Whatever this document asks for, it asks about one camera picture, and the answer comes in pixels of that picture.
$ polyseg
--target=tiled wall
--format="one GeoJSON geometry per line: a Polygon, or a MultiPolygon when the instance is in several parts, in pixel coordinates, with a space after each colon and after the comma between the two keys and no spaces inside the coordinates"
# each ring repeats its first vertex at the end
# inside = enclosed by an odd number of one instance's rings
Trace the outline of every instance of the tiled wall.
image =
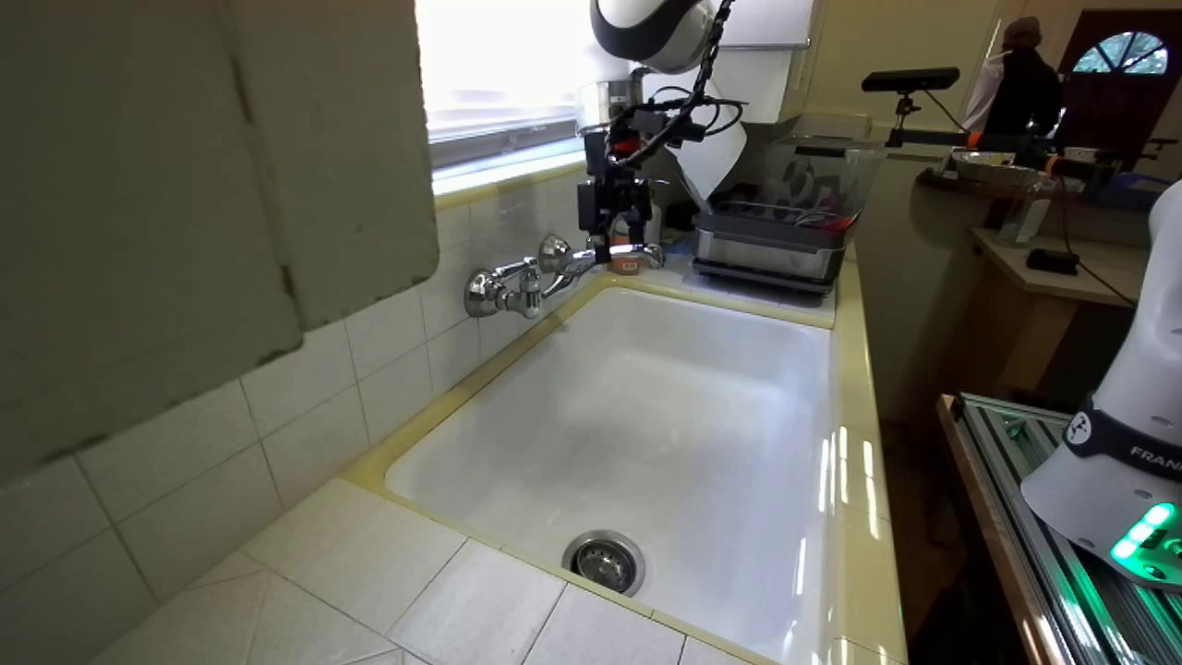
{"type": "Polygon", "coordinates": [[[0,486],[0,662],[80,662],[528,329],[471,267],[576,241],[576,175],[439,209],[433,279],[231,384],[0,486]]]}

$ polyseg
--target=sink drain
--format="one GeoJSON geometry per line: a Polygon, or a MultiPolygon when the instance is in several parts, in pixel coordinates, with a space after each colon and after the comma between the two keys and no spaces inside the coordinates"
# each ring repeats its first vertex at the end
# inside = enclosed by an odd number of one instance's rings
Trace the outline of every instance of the sink drain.
{"type": "Polygon", "coordinates": [[[584,531],[564,553],[560,569],[588,575],[617,596],[635,596],[644,582],[644,553],[619,531],[584,531]]]}

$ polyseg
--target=cabinet door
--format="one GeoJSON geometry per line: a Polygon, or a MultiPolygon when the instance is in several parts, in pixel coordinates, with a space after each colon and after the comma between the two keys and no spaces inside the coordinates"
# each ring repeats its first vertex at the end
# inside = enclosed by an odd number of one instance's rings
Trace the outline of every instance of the cabinet door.
{"type": "Polygon", "coordinates": [[[300,345],[199,0],[0,5],[0,480],[300,345]]]}
{"type": "Polygon", "coordinates": [[[231,0],[303,326],[436,268],[410,0],[231,0]]]}

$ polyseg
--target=chrome faucet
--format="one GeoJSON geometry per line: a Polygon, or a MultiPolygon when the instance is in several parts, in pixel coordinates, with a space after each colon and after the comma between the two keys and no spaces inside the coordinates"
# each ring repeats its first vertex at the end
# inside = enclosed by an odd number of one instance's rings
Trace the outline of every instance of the chrome faucet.
{"type": "Polygon", "coordinates": [[[659,261],[659,251],[651,245],[569,249],[560,236],[547,236],[535,256],[476,268],[464,288],[464,311],[468,319],[492,319],[500,311],[535,319],[551,297],[576,283],[584,273],[611,258],[659,261]]]}

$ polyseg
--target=sink basin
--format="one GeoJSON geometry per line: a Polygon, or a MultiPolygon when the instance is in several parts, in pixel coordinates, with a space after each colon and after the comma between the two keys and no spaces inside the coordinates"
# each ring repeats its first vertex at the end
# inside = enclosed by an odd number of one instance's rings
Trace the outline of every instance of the sink basin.
{"type": "Polygon", "coordinates": [[[601,288],[385,485],[539,566],[619,531],[638,606],[801,662],[822,617],[830,396],[830,329],[601,288]]]}

